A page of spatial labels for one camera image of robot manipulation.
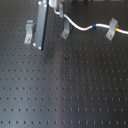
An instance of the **metal clamp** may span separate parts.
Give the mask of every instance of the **metal clamp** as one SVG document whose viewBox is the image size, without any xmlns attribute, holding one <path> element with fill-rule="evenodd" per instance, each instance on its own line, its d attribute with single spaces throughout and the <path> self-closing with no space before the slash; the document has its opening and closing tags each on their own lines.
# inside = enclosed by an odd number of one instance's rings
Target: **metal clamp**
<svg viewBox="0 0 128 128">
<path fill-rule="evenodd" d="M 35 42 L 33 43 L 33 46 L 41 50 L 43 49 L 44 38 L 45 38 L 48 0 L 39 1 L 38 4 L 39 4 L 39 9 L 37 16 Z"/>
<path fill-rule="evenodd" d="M 34 32 L 34 26 L 35 26 L 35 23 L 33 23 L 33 20 L 27 20 L 26 37 L 25 37 L 25 41 L 24 41 L 25 44 L 31 43 L 33 32 Z"/>
<path fill-rule="evenodd" d="M 68 37 L 68 35 L 69 35 L 70 31 L 71 31 L 71 28 L 72 28 L 72 25 L 69 23 L 68 20 L 65 19 L 64 30 L 63 30 L 63 32 L 61 34 L 61 37 L 63 39 L 65 39 L 65 40 L 67 39 L 67 37 Z"/>
<path fill-rule="evenodd" d="M 109 40 L 112 40 L 115 33 L 116 33 L 116 28 L 118 27 L 118 21 L 115 20 L 114 18 L 112 18 L 112 20 L 110 21 L 110 26 L 109 26 L 109 31 L 108 33 L 106 34 L 106 37 L 109 39 Z"/>
</svg>

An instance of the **mounting hardware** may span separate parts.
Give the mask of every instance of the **mounting hardware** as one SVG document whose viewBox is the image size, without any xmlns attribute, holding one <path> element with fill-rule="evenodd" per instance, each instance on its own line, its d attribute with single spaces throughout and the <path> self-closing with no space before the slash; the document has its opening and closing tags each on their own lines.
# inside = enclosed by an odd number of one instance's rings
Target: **mounting hardware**
<svg viewBox="0 0 128 128">
<path fill-rule="evenodd" d="M 110 21 L 109 31 L 108 31 L 108 33 L 106 34 L 106 37 L 107 37 L 109 40 L 112 40 L 112 39 L 113 39 L 117 27 L 118 27 L 118 21 L 115 20 L 114 18 L 112 18 L 112 20 Z"/>
<path fill-rule="evenodd" d="M 57 9 L 61 2 L 62 2 L 62 0 L 49 0 L 49 5 L 52 8 Z"/>
<path fill-rule="evenodd" d="M 34 26 L 35 26 L 35 23 L 33 23 L 33 20 L 27 20 L 26 37 L 25 37 L 25 41 L 24 41 L 25 44 L 31 43 L 33 32 L 34 32 Z"/>
<path fill-rule="evenodd" d="M 64 17 L 63 3 L 61 3 L 61 4 L 59 5 L 59 12 L 60 12 L 59 16 L 60 16 L 61 18 L 63 18 L 63 17 Z"/>
<path fill-rule="evenodd" d="M 44 37 L 45 37 L 48 0 L 39 1 L 38 4 L 39 4 L 39 10 L 38 10 L 38 17 L 37 17 L 35 42 L 33 46 L 41 50 L 43 49 Z"/>
<path fill-rule="evenodd" d="M 63 32 L 61 34 L 61 37 L 63 39 L 65 39 L 65 40 L 67 39 L 67 37 L 68 37 L 68 35 L 69 35 L 70 31 L 71 31 L 71 28 L 72 28 L 72 25 L 69 23 L 68 20 L 65 19 L 64 30 L 63 30 Z"/>
</svg>

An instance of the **metal post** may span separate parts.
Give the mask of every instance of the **metal post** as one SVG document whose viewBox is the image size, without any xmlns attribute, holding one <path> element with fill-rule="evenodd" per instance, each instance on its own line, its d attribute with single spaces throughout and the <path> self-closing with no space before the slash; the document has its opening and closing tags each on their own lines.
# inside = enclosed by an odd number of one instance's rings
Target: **metal post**
<svg viewBox="0 0 128 128">
<path fill-rule="evenodd" d="M 39 10 L 38 10 L 37 25 L 36 25 L 36 36 L 35 36 L 35 43 L 33 43 L 33 46 L 41 50 L 43 47 L 44 34 L 45 34 L 48 0 L 39 1 L 38 4 L 39 4 Z"/>
</svg>

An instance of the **metal bracket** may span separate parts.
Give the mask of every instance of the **metal bracket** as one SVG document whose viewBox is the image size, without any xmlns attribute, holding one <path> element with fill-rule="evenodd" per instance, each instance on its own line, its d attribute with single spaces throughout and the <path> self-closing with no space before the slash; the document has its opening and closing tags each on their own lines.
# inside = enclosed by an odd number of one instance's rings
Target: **metal bracket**
<svg viewBox="0 0 128 128">
<path fill-rule="evenodd" d="M 112 20 L 110 21 L 109 31 L 108 31 L 108 33 L 106 34 L 106 37 L 107 37 L 109 40 L 112 40 L 112 39 L 113 39 L 117 27 L 118 27 L 118 21 L 115 20 L 114 18 L 112 18 Z"/>
<path fill-rule="evenodd" d="M 72 29 L 72 25 L 69 23 L 68 20 L 65 19 L 64 30 L 63 30 L 63 32 L 61 34 L 61 37 L 66 40 L 68 35 L 69 35 L 69 33 L 70 33 L 70 31 L 71 31 L 71 29 Z"/>
<path fill-rule="evenodd" d="M 62 3 L 59 5 L 59 12 L 60 12 L 59 16 L 61 18 L 63 18 L 64 17 L 64 10 L 63 10 L 63 4 Z"/>
<path fill-rule="evenodd" d="M 33 23 L 33 20 L 27 20 L 26 37 L 25 37 L 25 41 L 24 41 L 25 44 L 31 43 L 33 32 L 34 32 L 34 26 L 35 26 L 35 23 Z"/>
</svg>

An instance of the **wire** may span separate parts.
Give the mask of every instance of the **wire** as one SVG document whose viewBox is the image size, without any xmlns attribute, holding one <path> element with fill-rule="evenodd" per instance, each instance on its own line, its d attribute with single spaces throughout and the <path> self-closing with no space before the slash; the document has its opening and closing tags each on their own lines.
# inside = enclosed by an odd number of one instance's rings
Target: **wire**
<svg viewBox="0 0 128 128">
<path fill-rule="evenodd" d="M 56 11 L 56 9 L 54 9 L 54 12 L 55 14 L 59 15 L 60 13 Z M 82 28 L 80 26 L 78 26 L 76 23 L 74 23 L 66 14 L 64 14 L 64 17 L 75 27 L 77 28 L 78 30 L 81 30 L 81 31 L 87 31 L 91 28 L 95 28 L 95 27 L 102 27 L 102 28 L 109 28 L 109 25 L 106 25 L 106 24 L 94 24 L 94 25 L 91 25 L 89 27 L 86 27 L 86 28 Z M 123 34 L 128 34 L 128 31 L 124 31 L 124 30 L 121 30 L 119 28 L 116 28 L 116 31 L 117 32 L 120 32 L 120 33 L 123 33 Z"/>
</svg>

